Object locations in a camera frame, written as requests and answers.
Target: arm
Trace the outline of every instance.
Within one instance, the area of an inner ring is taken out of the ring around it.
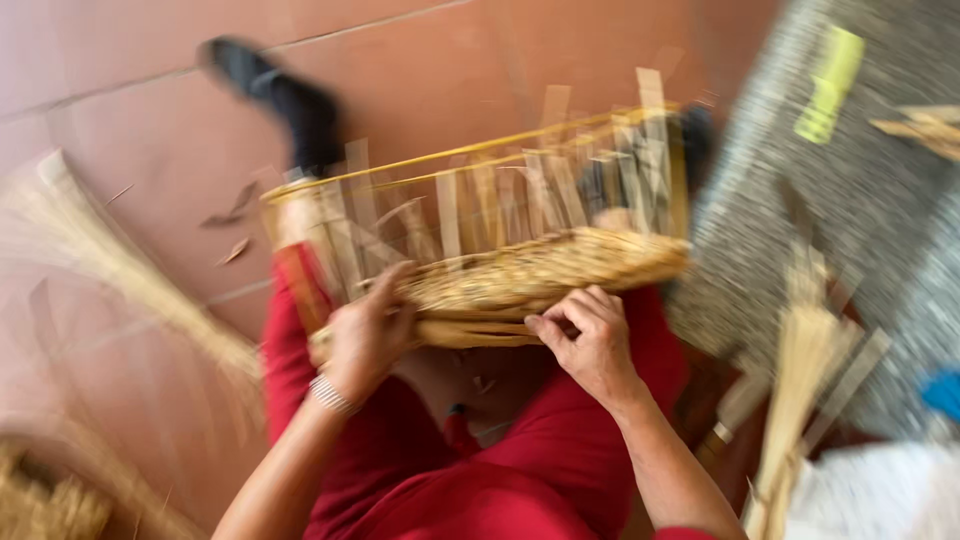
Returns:
[[[558,323],[580,331],[570,339]],[[575,290],[527,326],[616,420],[634,464],[636,487],[655,528],[697,528],[718,539],[746,538],[730,505],[673,431],[630,360],[623,303],[600,287]]]
[[[410,343],[414,311],[400,306],[394,294],[397,281],[410,268],[390,268],[369,295],[334,313],[333,345],[324,373],[352,404],[369,398]],[[213,540],[301,538],[347,418],[308,395],[230,504]]]

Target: yellow tag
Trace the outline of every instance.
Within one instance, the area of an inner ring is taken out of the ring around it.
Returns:
[[[794,133],[817,144],[827,144],[847,91],[863,58],[863,38],[831,26],[823,57],[813,75],[813,96],[793,127]]]

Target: red clothing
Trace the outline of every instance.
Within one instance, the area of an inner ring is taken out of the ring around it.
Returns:
[[[298,254],[307,261],[302,250]],[[279,266],[275,281],[263,353],[270,436],[276,442],[316,371]],[[320,291],[317,298],[327,302],[320,309],[326,317],[332,310],[328,296]],[[687,372],[657,291],[639,289],[624,301],[637,372],[668,410]],[[303,537],[616,538],[633,493],[633,467],[619,428],[559,368],[503,440],[469,458],[445,444],[417,394],[389,378],[347,422]],[[708,536],[671,529],[658,538]]]

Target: basket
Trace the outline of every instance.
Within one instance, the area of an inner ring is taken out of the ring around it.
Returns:
[[[400,293],[418,308],[420,342],[449,348],[539,343],[523,317],[571,289],[676,277],[689,249],[683,145],[661,94],[653,107],[550,123],[565,117],[564,96],[550,87],[539,130],[414,160],[369,168],[366,141],[349,144],[351,172],[262,197],[275,248],[306,244],[315,267],[299,274],[322,276],[335,304],[392,262],[420,262]],[[441,159],[450,166],[430,164]],[[383,176],[398,170],[422,174]],[[323,311],[311,302],[298,298],[300,313]],[[313,332],[318,356],[328,338]]]

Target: hand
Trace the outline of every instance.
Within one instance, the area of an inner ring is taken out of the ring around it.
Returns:
[[[396,295],[397,283],[413,267],[411,262],[391,266],[367,296],[333,313],[333,344],[324,373],[352,404],[369,398],[413,341],[416,309]]]
[[[568,321],[580,331],[570,339],[558,323]],[[607,410],[634,396],[643,382],[630,360],[623,301],[592,285],[571,291],[542,316],[524,319],[556,355],[561,367]]]

